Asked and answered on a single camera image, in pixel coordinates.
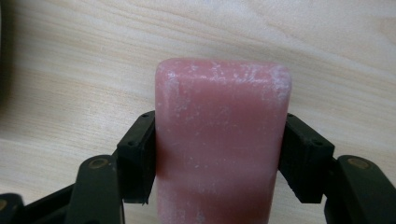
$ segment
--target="screw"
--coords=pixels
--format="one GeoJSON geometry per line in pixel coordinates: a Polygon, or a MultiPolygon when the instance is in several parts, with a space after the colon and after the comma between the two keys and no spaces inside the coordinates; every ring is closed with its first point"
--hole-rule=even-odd
{"type": "Polygon", "coordinates": [[[360,160],[357,158],[350,158],[347,160],[347,162],[349,162],[349,164],[351,164],[353,166],[361,168],[362,170],[365,170],[370,167],[370,164],[367,163],[367,161],[363,161],[363,160],[360,160]]]}
{"type": "Polygon", "coordinates": [[[7,207],[7,201],[4,199],[0,199],[0,211],[7,207]]]}
{"type": "Polygon", "coordinates": [[[105,166],[107,164],[108,164],[108,160],[107,159],[98,158],[96,160],[91,161],[88,166],[91,169],[98,169],[98,168],[101,168],[101,167],[103,167],[103,166],[105,166]]]}

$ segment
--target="black mechanical arm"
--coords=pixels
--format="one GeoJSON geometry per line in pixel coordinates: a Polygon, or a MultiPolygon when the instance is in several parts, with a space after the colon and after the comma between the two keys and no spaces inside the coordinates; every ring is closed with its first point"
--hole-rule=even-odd
{"type": "MultiPolygon", "coordinates": [[[[334,145],[288,114],[279,171],[301,203],[326,195],[327,223],[396,224],[396,189],[373,162],[332,156],[334,145]]],[[[141,115],[113,155],[84,161],[76,183],[24,205],[0,195],[1,224],[124,223],[123,203],[148,203],[155,178],[155,114],[141,115]]]]}

